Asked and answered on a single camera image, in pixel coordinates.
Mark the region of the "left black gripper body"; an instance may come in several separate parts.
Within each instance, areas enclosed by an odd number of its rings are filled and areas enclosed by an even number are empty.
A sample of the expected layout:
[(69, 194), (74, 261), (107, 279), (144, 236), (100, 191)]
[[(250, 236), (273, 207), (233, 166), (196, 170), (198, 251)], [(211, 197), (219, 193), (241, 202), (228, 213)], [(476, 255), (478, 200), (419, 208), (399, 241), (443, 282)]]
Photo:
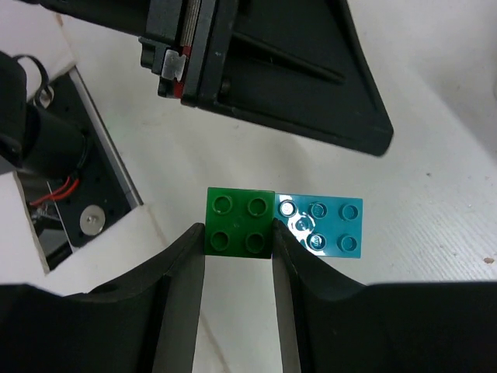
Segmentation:
[(190, 65), (204, 57), (216, 1), (39, 1), (45, 9), (135, 35), (141, 66), (158, 76), (158, 95), (180, 99)]

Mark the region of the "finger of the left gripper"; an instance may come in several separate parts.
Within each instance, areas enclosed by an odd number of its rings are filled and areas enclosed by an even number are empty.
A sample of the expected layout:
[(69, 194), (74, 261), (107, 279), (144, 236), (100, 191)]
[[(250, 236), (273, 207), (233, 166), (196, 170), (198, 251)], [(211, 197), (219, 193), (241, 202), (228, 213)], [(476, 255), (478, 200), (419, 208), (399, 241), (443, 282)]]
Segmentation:
[(204, 1), (182, 103), (374, 156), (394, 135), (345, 1)]

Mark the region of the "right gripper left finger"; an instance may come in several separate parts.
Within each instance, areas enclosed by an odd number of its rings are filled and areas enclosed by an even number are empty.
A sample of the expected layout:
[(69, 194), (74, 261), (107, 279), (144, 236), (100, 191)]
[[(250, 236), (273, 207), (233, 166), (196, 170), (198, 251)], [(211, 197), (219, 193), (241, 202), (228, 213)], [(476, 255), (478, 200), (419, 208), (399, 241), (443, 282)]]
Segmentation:
[(89, 293), (1, 288), (3, 372), (190, 372), (205, 271), (204, 226)]

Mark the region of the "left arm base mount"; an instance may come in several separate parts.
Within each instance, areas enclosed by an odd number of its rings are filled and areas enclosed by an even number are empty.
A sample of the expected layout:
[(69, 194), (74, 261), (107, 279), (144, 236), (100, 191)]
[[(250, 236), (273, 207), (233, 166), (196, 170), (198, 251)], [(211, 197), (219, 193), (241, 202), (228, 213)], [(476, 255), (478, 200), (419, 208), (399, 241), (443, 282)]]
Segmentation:
[(47, 110), (85, 139), (77, 169), (58, 180), (22, 176), (42, 257), (54, 270), (143, 204), (77, 68), (50, 84)]

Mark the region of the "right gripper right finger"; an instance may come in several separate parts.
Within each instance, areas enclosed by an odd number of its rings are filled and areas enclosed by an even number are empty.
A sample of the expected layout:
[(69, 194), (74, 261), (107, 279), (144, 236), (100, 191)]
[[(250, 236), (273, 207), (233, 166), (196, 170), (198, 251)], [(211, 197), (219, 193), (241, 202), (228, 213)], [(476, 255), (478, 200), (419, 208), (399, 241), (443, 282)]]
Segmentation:
[(285, 372), (494, 372), (493, 282), (361, 284), (273, 223)]

